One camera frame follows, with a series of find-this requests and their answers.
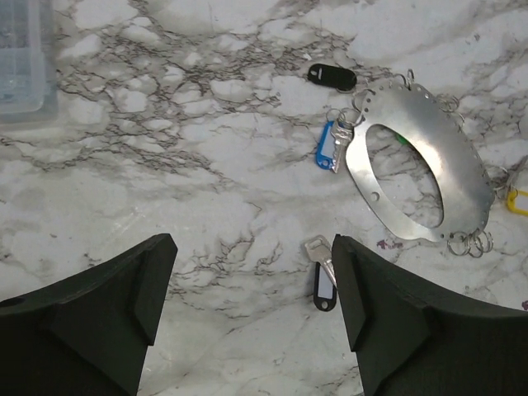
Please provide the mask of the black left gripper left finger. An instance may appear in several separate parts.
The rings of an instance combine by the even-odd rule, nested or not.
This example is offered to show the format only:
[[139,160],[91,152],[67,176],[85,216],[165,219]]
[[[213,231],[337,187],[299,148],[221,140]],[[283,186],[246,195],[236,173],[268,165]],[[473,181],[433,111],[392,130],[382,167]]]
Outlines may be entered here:
[[119,256],[1,303],[3,395],[136,395],[177,245],[154,235]]

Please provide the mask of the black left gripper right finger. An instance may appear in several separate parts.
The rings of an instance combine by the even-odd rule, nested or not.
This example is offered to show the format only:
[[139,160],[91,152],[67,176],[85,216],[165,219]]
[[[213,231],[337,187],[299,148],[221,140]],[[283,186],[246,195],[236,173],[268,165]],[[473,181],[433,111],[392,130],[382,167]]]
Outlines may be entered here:
[[527,315],[436,285],[337,235],[332,264],[367,395],[524,395]]

